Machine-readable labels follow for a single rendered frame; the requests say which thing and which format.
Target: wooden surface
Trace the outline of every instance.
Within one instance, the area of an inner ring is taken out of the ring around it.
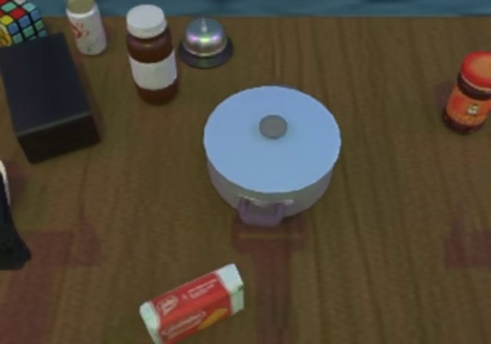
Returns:
[[[0,90],[0,155],[34,256],[0,273],[0,342],[149,343],[143,301],[231,262],[245,311],[189,343],[488,342],[490,129],[461,137],[440,109],[464,54],[491,49],[491,20],[221,20],[233,60],[181,65],[180,96],[159,108],[135,94],[124,20],[106,20],[107,51],[74,54],[102,117],[90,150],[27,164]],[[188,21],[170,21],[176,41]],[[261,84],[312,94],[343,137],[328,192],[274,233],[234,223],[201,141],[221,100]]]

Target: black object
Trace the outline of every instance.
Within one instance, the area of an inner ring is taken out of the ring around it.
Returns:
[[[31,252],[15,229],[5,182],[0,179],[0,270],[19,270],[31,259]]]
[[[0,72],[15,136],[29,162],[100,141],[63,33],[0,48]]]
[[[200,56],[191,54],[184,48],[182,42],[180,42],[177,52],[179,53],[181,60],[189,66],[198,69],[211,69],[217,68],[230,60],[233,55],[233,44],[229,39],[222,52],[209,58],[201,58]]]

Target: colorful puzzle cube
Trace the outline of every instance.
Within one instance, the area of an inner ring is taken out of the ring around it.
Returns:
[[[46,36],[38,8],[27,0],[0,0],[0,47]]]

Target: light blue lid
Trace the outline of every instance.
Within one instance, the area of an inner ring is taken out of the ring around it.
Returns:
[[[261,119],[278,115],[287,130],[271,139]],[[292,88],[266,86],[234,94],[206,122],[203,143],[211,164],[228,181],[259,193],[300,190],[332,170],[341,135],[331,112]]]

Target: brown jar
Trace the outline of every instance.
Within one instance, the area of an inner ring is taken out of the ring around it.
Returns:
[[[139,5],[127,13],[127,50],[139,96],[149,104],[164,104],[178,91],[172,36],[161,8]]]
[[[491,109],[491,53],[465,57],[456,86],[443,110],[443,122],[461,134],[478,131]]]

